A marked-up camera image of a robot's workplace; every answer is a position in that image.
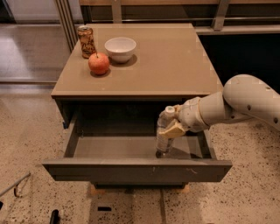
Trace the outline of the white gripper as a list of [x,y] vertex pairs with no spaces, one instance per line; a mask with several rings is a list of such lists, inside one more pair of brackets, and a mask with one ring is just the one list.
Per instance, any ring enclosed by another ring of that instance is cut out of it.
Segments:
[[176,119],[173,119],[166,128],[159,131],[161,137],[176,138],[183,136],[186,131],[196,133],[209,129],[200,114],[199,97],[187,100],[184,104],[176,105],[175,109]]

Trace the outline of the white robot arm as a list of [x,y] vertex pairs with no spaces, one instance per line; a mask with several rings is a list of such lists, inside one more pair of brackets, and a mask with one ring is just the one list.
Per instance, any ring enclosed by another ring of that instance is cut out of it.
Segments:
[[239,74],[222,91],[169,106],[161,117],[167,124],[157,131],[158,138],[181,137],[187,131],[200,132],[217,123],[238,123],[251,117],[280,130],[280,94],[255,76]]

